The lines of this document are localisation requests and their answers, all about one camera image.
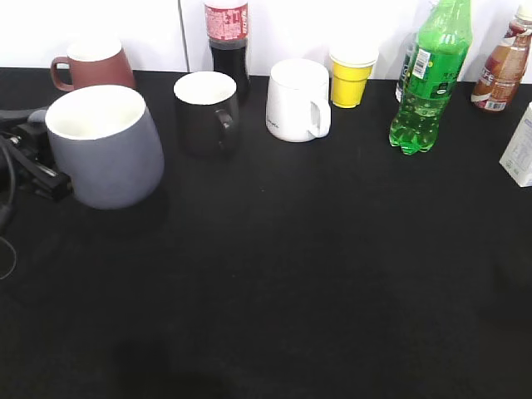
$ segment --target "maroon mug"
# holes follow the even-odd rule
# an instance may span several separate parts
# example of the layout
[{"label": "maroon mug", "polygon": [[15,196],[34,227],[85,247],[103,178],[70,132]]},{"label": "maroon mug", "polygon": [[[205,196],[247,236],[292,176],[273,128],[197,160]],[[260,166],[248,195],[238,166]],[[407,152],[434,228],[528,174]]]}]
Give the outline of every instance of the maroon mug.
[{"label": "maroon mug", "polygon": [[[135,88],[135,78],[127,61],[122,44],[117,39],[86,39],[71,44],[66,50],[68,57],[56,57],[50,73],[53,84],[63,91],[88,86],[120,85]],[[72,84],[59,78],[58,64],[70,68]]]}]

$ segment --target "white mug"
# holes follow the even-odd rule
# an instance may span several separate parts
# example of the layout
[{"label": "white mug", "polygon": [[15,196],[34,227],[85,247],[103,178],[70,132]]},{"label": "white mug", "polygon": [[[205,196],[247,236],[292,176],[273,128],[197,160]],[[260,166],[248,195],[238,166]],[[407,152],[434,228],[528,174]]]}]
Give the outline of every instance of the white mug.
[{"label": "white mug", "polygon": [[275,137],[304,142],[324,137],[331,128],[329,73],[303,59],[278,62],[272,68],[266,104],[266,126]]}]

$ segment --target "green plastic bottle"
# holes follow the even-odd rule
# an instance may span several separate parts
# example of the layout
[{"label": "green plastic bottle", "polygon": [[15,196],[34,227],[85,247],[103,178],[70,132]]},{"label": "green plastic bottle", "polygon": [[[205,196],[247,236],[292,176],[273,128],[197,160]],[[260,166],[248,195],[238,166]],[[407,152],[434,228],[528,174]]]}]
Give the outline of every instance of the green plastic bottle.
[{"label": "green plastic bottle", "polygon": [[473,41],[470,0],[440,0],[417,34],[405,95],[390,129],[390,143],[407,155],[427,152],[438,136]]}]

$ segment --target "yellow cup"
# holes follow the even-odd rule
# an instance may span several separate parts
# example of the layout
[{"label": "yellow cup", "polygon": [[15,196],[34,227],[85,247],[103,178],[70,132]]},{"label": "yellow cup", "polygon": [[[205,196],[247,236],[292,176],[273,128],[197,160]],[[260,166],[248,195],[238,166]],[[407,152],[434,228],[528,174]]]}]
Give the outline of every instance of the yellow cup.
[{"label": "yellow cup", "polygon": [[354,108],[362,101],[367,78],[377,62],[378,50],[356,45],[331,50],[331,100],[340,108]]}]

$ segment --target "black mug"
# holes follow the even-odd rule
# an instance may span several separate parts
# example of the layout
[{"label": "black mug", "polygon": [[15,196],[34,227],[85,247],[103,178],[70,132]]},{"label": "black mug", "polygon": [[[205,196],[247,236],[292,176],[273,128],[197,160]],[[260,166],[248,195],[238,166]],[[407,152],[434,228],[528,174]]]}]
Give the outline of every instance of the black mug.
[{"label": "black mug", "polygon": [[178,142],[198,156],[231,155],[239,143],[239,103],[234,80],[202,71],[174,85]]}]

